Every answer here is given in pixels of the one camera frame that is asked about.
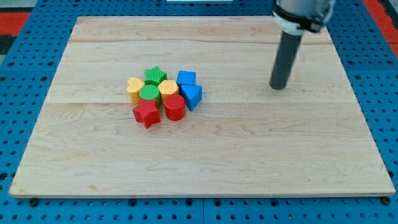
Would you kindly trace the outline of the robot arm end white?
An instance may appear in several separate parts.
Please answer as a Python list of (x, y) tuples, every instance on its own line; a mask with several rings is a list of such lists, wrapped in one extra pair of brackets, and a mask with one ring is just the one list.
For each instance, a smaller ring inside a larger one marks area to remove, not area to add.
[(285, 33), (301, 36), (305, 31), (320, 32), (330, 21), (335, 3), (334, 0), (275, 0), (272, 14)]

